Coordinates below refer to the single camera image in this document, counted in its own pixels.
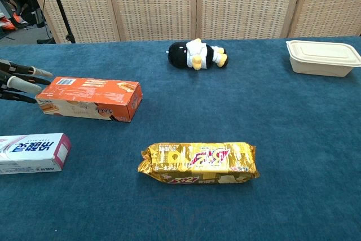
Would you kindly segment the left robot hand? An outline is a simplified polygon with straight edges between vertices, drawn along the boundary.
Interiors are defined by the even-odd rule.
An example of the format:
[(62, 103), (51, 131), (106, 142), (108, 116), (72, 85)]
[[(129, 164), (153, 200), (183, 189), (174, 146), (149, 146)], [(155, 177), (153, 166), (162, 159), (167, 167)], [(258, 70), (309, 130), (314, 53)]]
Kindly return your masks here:
[(41, 85), (51, 84), (46, 78), (53, 78), (51, 72), (34, 66), (20, 65), (0, 59), (0, 99), (36, 104), (37, 101), (21, 93), (38, 95)]

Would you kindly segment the orange cracker box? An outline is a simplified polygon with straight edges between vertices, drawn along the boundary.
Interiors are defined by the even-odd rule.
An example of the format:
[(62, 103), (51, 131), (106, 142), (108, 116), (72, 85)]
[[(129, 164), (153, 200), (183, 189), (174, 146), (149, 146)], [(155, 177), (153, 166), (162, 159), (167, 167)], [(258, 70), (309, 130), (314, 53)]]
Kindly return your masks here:
[(48, 115), (130, 122), (142, 98), (136, 81), (57, 77), (36, 101)]

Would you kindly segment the white toothpaste box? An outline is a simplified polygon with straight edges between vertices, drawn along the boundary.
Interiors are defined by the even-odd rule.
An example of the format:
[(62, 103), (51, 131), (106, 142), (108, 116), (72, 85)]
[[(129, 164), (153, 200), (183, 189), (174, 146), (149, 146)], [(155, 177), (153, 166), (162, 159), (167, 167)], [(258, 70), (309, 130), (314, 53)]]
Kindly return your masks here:
[(0, 175), (60, 172), (71, 147), (64, 133), (0, 136)]

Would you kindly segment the orange black item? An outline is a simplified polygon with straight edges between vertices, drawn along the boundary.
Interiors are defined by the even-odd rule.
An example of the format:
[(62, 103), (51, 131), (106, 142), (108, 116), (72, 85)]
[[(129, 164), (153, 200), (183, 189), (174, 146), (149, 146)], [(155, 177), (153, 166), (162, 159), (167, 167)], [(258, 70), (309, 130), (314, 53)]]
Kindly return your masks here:
[(5, 14), (0, 13), (0, 28), (4, 30), (16, 30), (27, 26), (28, 23), (21, 16), (14, 14), (12, 17), (7, 18)]

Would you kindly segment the black tripod stand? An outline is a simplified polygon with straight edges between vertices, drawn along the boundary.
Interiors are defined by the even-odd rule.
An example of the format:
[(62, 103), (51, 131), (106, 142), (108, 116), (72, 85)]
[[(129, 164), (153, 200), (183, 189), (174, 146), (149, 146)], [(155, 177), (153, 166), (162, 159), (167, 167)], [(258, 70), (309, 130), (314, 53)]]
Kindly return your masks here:
[(65, 36), (65, 39), (66, 39), (67, 41), (69, 41), (70, 43), (76, 43), (75, 37), (74, 37), (74, 35), (73, 35), (73, 33), (72, 33), (72, 30), (71, 30), (71, 26), (69, 25), (69, 21), (68, 21), (68, 19), (67, 19), (66, 14), (65, 14), (63, 4), (62, 4), (61, 0), (56, 0), (56, 2), (57, 2), (57, 5), (58, 5), (58, 8), (59, 8), (61, 17), (62, 17), (62, 19), (63, 19), (65, 28), (66, 28), (66, 30), (67, 30), (67, 35)]

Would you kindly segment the wicker folding screen panel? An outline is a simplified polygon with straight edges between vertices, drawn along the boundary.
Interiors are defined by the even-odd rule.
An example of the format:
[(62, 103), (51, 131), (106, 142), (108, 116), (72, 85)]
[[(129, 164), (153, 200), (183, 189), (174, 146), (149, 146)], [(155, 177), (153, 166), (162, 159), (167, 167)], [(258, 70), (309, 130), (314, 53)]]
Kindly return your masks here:
[(192, 40), (197, 0), (111, 0), (120, 40)]
[[(37, 0), (56, 43), (67, 43), (67, 30), (56, 0)], [(111, 0), (61, 0), (77, 43), (120, 40)]]
[(285, 38), (297, 0), (196, 0), (196, 37), (204, 40)]
[(361, 0), (297, 0), (288, 37), (361, 35)]

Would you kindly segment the black plush toy white shirt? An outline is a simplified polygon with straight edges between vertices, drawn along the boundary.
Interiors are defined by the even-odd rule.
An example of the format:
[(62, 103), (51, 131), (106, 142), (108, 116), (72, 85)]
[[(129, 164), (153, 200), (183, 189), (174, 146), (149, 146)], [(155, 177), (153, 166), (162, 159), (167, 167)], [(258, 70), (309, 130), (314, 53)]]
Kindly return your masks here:
[(209, 46), (201, 39), (174, 42), (168, 51), (168, 60), (177, 68), (191, 68), (196, 71), (208, 69), (214, 63), (219, 68), (228, 65), (229, 58), (223, 47)]

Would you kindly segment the golden biscuit packet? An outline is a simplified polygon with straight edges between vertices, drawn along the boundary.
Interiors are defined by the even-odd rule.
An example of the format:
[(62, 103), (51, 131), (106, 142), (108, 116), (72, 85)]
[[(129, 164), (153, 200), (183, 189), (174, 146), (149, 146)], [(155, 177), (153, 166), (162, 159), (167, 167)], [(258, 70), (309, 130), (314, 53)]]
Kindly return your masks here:
[(169, 184), (244, 183), (259, 177), (256, 148), (246, 142), (154, 143), (138, 172)]

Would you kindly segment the blue carpet table cover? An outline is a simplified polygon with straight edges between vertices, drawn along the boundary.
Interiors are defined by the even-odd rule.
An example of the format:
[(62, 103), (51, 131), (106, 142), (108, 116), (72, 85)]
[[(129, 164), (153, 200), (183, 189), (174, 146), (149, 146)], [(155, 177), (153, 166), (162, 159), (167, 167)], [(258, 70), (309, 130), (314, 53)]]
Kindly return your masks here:
[[(138, 81), (130, 123), (0, 100), (0, 135), (65, 133), (63, 171), (0, 176), (0, 241), (361, 241), (361, 68), (294, 73), (285, 40), (216, 41), (224, 69), (170, 65), (168, 41), (0, 46), (56, 76)], [(157, 142), (248, 142), (260, 176), (167, 185), (141, 174)]]

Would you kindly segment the beige lidded lunch container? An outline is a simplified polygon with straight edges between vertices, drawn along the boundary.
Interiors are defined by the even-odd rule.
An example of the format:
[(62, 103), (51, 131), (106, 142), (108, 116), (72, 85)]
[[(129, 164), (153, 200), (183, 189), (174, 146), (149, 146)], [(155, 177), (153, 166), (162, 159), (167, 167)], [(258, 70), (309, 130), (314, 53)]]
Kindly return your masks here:
[(345, 43), (291, 40), (286, 46), (296, 73), (345, 77), (361, 67), (361, 55)]

